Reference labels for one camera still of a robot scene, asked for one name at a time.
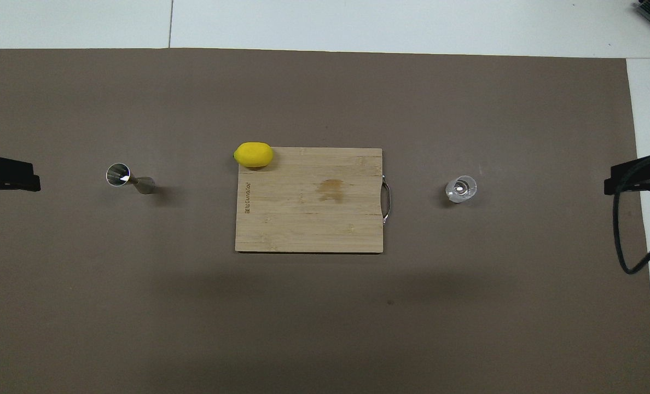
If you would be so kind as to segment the steel jigger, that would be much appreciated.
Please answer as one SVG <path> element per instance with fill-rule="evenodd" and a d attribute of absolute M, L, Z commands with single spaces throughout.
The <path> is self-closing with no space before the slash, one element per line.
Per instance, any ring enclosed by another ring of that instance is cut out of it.
<path fill-rule="evenodd" d="M 113 164 L 106 171 L 106 180 L 112 187 L 133 186 L 143 195 L 155 192 L 155 181 L 151 177 L 135 176 L 126 164 Z"/>

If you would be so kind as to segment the clear shot glass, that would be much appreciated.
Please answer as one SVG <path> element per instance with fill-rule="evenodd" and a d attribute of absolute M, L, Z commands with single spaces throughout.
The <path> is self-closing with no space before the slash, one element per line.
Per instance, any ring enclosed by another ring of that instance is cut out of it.
<path fill-rule="evenodd" d="M 445 195 L 453 204 L 462 204 L 472 199 L 477 191 L 477 182 L 471 176 L 457 177 L 445 186 Z"/>

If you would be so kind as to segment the brown table mat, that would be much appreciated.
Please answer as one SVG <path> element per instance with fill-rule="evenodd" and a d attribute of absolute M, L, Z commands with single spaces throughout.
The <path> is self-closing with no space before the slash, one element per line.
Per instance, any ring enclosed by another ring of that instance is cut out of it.
<path fill-rule="evenodd" d="M 380 147 L 384 252 L 235 252 L 250 140 Z M 0 394 L 650 394 L 623 59 L 0 50 L 0 155 L 42 180 L 0 190 Z"/>

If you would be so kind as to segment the yellow lemon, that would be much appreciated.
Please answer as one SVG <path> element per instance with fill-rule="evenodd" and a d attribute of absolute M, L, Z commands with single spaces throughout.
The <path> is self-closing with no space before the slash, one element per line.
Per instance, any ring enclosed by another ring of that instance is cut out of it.
<path fill-rule="evenodd" d="M 233 158 L 243 167 L 260 168 L 272 162 L 274 150 L 264 142 L 244 142 L 234 151 Z"/>

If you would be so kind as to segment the wooden cutting board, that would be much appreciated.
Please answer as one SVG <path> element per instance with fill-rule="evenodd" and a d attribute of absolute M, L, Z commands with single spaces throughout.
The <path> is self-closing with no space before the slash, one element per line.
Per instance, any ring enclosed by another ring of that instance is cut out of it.
<path fill-rule="evenodd" d="M 383 252 L 382 149 L 273 150 L 265 167 L 238 167 L 237 252 Z"/>

